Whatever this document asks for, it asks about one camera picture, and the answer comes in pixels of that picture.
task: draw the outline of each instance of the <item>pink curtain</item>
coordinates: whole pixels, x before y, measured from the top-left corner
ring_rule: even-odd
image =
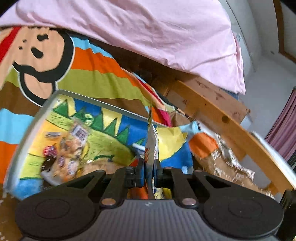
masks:
[[[296,150],[296,87],[265,140],[286,161]]]

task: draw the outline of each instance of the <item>hole in wood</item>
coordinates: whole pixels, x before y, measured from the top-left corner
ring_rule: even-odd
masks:
[[[227,124],[229,122],[229,118],[226,115],[222,116],[222,122]]]

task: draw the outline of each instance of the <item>magenta fabric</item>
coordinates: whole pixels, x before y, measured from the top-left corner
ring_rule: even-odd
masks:
[[[168,114],[168,112],[164,111],[164,110],[160,110],[160,109],[158,109],[158,111],[160,112],[160,114],[164,120],[164,124],[168,127],[173,127],[172,122],[170,120],[170,115]]]
[[[218,0],[19,0],[1,26],[73,30],[245,93],[241,50]]]
[[[265,140],[288,161],[296,150],[296,88]]]

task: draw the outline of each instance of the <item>red stripe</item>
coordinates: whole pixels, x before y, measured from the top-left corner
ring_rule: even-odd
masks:
[[[17,35],[20,29],[21,27],[14,27],[11,30],[10,34],[3,39],[2,43],[0,43],[0,63],[4,58],[4,56],[6,55],[7,51],[9,50],[11,43],[15,39],[15,36]]]
[[[145,85],[141,80],[139,80],[139,82],[140,82],[140,84],[142,85],[142,86],[144,86],[144,88],[150,93],[150,94],[152,94],[162,105],[164,105],[163,103],[162,103],[162,101],[159,99],[159,97],[158,97],[158,95],[157,94],[155,94],[151,89],[149,89],[149,87],[147,86],[147,85]]]

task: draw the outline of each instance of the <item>metal screw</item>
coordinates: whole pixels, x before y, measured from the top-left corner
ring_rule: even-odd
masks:
[[[193,206],[196,204],[196,200],[193,199],[193,198],[184,198],[182,200],[182,203],[185,205],[185,206]]]
[[[116,201],[113,198],[104,198],[101,203],[105,206],[112,206],[116,203]]]

